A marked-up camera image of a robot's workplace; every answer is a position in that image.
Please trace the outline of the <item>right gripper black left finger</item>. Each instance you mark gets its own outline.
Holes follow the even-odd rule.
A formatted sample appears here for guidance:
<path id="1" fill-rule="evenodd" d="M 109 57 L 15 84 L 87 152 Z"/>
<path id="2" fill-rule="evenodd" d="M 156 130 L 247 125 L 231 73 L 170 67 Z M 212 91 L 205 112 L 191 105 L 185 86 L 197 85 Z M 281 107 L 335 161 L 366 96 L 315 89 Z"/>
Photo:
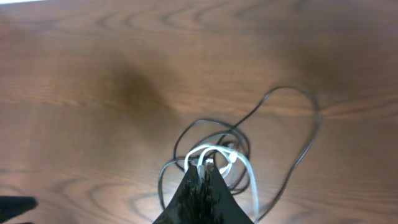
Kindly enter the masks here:
<path id="1" fill-rule="evenodd" d="M 211 200 L 197 169 L 191 166 L 177 191 L 153 224 L 206 224 L 211 223 Z"/>

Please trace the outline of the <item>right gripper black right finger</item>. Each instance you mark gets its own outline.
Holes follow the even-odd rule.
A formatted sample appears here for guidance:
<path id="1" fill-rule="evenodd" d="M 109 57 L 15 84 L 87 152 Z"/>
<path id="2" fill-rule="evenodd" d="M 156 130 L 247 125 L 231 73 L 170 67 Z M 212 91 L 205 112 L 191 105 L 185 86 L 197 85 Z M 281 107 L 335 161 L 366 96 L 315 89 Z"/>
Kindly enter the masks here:
<path id="1" fill-rule="evenodd" d="M 205 166 L 205 223 L 253 224 L 214 165 Z"/>

